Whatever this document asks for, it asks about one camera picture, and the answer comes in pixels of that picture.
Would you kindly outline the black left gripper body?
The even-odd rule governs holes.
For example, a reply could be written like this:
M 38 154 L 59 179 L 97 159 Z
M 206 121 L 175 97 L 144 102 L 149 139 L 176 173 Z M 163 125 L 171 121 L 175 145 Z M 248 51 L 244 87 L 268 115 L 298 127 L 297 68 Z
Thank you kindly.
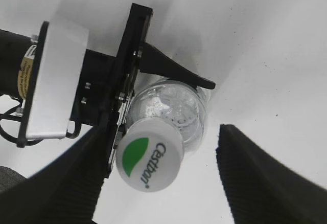
M 74 131 L 92 128 L 71 148 L 76 153 L 71 174 L 110 175 L 119 112 L 133 94 L 153 9 L 133 3 L 115 57 L 87 50 L 71 113 Z

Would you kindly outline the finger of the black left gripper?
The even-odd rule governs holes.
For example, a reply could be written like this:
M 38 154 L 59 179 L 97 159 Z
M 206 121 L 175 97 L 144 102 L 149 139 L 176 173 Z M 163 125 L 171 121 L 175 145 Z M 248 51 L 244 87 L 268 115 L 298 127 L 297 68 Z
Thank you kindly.
M 213 81 L 184 68 L 149 43 L 144 43 L 139 52 L 141 54 L 139 70 L 142 73 L 167 77 L 192 87 L 205 89 L 215 89 L 216 87 Z

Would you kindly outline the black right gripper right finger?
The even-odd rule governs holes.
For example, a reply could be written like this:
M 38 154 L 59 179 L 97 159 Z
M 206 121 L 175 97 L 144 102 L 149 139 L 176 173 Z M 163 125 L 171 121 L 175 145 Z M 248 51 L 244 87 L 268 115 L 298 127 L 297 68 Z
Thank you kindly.
M 294 172 L 231 124 L 217 167 L 234 223 L 326 223 L 326 189 Z

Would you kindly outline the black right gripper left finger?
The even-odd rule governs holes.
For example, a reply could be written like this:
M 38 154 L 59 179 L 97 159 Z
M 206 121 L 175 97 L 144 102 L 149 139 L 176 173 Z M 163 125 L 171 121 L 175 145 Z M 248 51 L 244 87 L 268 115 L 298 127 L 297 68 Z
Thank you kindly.
M 41 171 L 1 193 L 1 223 L 93 223 L 107 163 L 106 133 L 94 127 Z

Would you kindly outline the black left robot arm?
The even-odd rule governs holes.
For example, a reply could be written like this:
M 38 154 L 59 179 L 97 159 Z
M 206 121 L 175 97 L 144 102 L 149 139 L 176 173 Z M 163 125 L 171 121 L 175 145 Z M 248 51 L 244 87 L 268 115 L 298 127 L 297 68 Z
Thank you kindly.
M 153 10 L 133 4 L 116 56 L 87 49 L 88 30 L 60 16 L 38 38 L 1 31 L 1 94 L 17 105 L 1 114 L 20 124 L 24 148 L 76 139 L 31 182 L 101 186 L 113 166 L 127 183 L 159 190 L 200 147 L 207 94 L 202 78 L 146 42 Z

